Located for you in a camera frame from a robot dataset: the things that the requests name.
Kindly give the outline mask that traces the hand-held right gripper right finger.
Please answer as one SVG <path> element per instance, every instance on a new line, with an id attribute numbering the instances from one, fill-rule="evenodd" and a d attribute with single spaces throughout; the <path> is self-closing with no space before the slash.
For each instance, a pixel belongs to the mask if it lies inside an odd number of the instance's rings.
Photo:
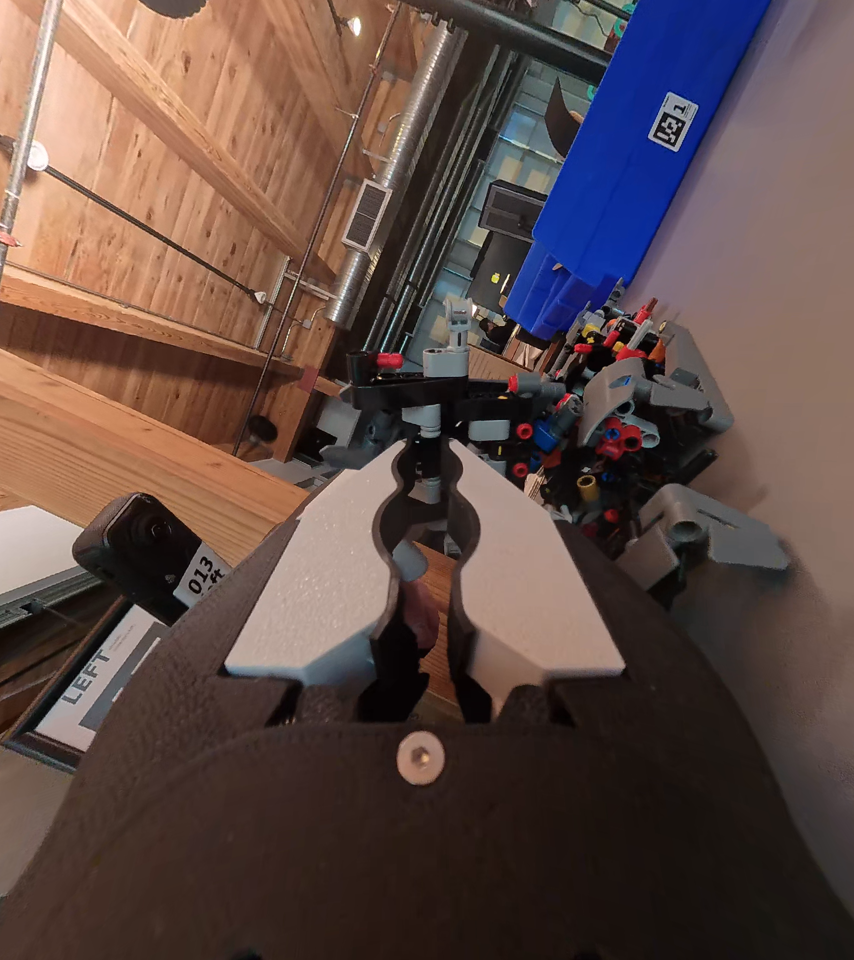
<path id="1" fill-rule="evenodd" d="M 549 515 L 458 440 L 445 441 L 448 665 L 467 722 L 519 687 L 620 676 L 625 661 Z"/>

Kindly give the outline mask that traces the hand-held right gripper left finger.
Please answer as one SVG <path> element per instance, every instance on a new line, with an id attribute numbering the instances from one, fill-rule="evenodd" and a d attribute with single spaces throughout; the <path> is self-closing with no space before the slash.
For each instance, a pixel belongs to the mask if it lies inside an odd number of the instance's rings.
<path id="1" fill-rule="evenodd" d="M 412 543 L 387 547 L 377 511 L 395 496 L 397 441 L 360 470 L 345 470 L 301 512 L 288 545 L 226 656 L 228 674 L 304 686 L 368 687 L 369 640 L 387 610 L 391 576 L 412 579 Z"/>

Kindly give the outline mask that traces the black grey lego sub-assembly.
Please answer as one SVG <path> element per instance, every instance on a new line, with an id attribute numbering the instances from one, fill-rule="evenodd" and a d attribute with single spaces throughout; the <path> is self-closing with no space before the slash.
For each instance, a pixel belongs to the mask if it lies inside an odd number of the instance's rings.
<path id="1" fill-rule="evenodd" d="M 412 510 L 409 537 L 439 549 L 447 533 L 449 481 L 442 476 L 441 442 L 457 440 L 475 452 L 495 473 L 519 490 L 537 467 L 543 448 L 535 428 L 557 402 L 552 383 L 522 370 L 508 378 L 469 376 L 469 333 L 475 306 L 448 297 L 445 318 L 448 342 L 425 349 L 422 371 L 403 371 L 398 353 L 355 351 L 347 356 L 348 387 L 343 394 L 362 413 L 383 416 L 389 425 L 385 450 L 393 438 L 411 445 L 406 464 L 405 506 Z"/>

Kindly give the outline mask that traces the partly built lego model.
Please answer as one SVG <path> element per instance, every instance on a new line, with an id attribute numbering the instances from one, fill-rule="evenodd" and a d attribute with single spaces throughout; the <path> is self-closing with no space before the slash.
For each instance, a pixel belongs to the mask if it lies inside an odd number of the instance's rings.
<path id="1" fill-rule="evenodd" d="M 585 308 L 546 376 L 510 380 L 538 412 L 517 426 L 529 458 L 512 470 L 669 608 L 695 567 L 781 572 L 790 560 L 767 524 L 692 488 L 734 415 L 691 332 L 656 326 L 655 306 Z"/>

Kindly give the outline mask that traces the white flat panel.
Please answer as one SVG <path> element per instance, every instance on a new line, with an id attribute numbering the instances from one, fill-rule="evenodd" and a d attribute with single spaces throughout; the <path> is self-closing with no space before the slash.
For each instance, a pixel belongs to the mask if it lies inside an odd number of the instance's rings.
<path id="1" fill-rule="evenodd" d="M 79 533 L 34 506 L 0 511 L 0 629 L 100 586 L 73 560 Z"/>

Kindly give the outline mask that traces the blue plastic bin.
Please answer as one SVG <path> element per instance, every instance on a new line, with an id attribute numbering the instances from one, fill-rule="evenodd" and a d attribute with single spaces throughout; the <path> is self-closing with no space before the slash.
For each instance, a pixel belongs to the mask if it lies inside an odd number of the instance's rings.
<path id="1" fill-rule="evenodd" d="M 529 338 L 549 342 L 557 333 L 565 334 L 585 306 L 602 306 L 618 280 L 607 274 L 596 281 L 583 281 L 560 266 L 543 244 L 533 241 L 512 283 L 505 316 Z"/>

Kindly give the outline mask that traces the black ceiling rod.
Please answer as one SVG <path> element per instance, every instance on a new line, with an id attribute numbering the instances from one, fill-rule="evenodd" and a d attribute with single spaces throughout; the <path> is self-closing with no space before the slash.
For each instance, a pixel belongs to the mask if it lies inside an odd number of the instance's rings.
<path id="1" fill-rule="evenodd" d="M 163 245 L 173 249 L 181 257 L 191 260 L 193 263 L 199 265 L 204 270 L 209 273 L 212 273 L 214 276 L 219 279 L 226 281 L 231 286 L 241 290 L 243 294 L 248 296 L 259 306 L 265 306 L 267 302 L 267 294 L 263 291 L 255 291 L 240 281 L 229 276 L 223 270 L 218 269 L 212 263 L 193 253 L 192 251 L 186 249 L 184 246 L 176 243 L 165 234 L 158 232 L 155 228 L 147 224 L 146 222 L 134 217 L 133 215 L 127 213 L 123 209 L 119 208 L 108 199 L 101 197 L 88 187 L 80 184 L 78 181 L 70 178 L 68 175 L 60 172 L 49 164 L 49 154 L 46 148 L 39 141 L 34 140 L 27 152 L 27 161 L 26 161 L 27 170 L 32 173 L 45 174 L 55 181 L 59 182 L 61 185 L 66 186 L 74 193 L 78 194 L 85 200 L 92 202 L 97 207 L 106 210 L 107 212 L 113 214 L 115 217 L 121 219 L 121 221 L 126 222 L 127 224 L 133 226 L 140 232 L 150 236 L 151 238 L 161 242 Z"/>

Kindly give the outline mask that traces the white vent grille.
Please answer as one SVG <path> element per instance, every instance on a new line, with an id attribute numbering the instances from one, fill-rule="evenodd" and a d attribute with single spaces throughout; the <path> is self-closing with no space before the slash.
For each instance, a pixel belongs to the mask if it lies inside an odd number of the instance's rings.
<path id="1" fill-rule="evenodd" d="M 385 215 L 393 190 L 366 178 L 358 191 L 341 242 L 358 252 L 370 252 L 375 234 Z"/>

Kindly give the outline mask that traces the metal ceiling pipe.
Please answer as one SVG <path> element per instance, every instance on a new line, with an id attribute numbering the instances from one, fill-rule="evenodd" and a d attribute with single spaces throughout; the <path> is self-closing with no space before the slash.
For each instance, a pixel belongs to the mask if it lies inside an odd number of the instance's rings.
<path id="1" fill-rule="evenodd" d="M 3 192 L 0 214 L 0 286 L 8 252 L 15 246 L 13 226 L 20 205 L 27 160 L 40 113 L 62 6 L 62 1 L 46 1 L 41 11 L 23 115 L 12 150 L 9 178 Z"/>

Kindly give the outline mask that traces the blue bin with printed tag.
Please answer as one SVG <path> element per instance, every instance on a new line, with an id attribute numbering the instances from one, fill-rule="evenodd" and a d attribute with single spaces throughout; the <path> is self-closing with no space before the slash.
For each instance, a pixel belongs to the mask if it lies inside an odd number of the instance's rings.
<path id="1" fill-rule="evenodd" d="M 769 1 L 644 1 L 533 235 L 583 282 L 632 282 Z"/>

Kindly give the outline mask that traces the dark wall screen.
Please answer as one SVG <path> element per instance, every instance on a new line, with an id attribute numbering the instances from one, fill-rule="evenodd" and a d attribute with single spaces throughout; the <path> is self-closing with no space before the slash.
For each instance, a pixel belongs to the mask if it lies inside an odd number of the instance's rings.
<path id="1" fill-rule="evenodd" d="M 533 227 L 547 199 L 547 194 L 495 179 L 483 201 L 479 228 L 531 243 Z"/>

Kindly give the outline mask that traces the silver ventilation duct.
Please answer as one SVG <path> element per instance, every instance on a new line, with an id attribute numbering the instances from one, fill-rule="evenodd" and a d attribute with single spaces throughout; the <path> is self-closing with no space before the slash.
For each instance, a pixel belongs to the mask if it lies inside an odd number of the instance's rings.
<path id="1" fill-rule="evenodd" d="M 348 330 L 359 310 L 359 302 L 385 249 L 386 238 L 409 185 L 439 104 L 446 92 L 465 39 L 464 30 L 451 28 L 442 20 L 433 30 L 420 65 L 413 77 L 409 98 L 400 114 L 393 144 L 385 165 L 373 179 L 391 188 L 392 197 L 376 231 L 370 252 L 352 250 L 343 261 L 332 299 L 326 306 L 326 318 Z"/>

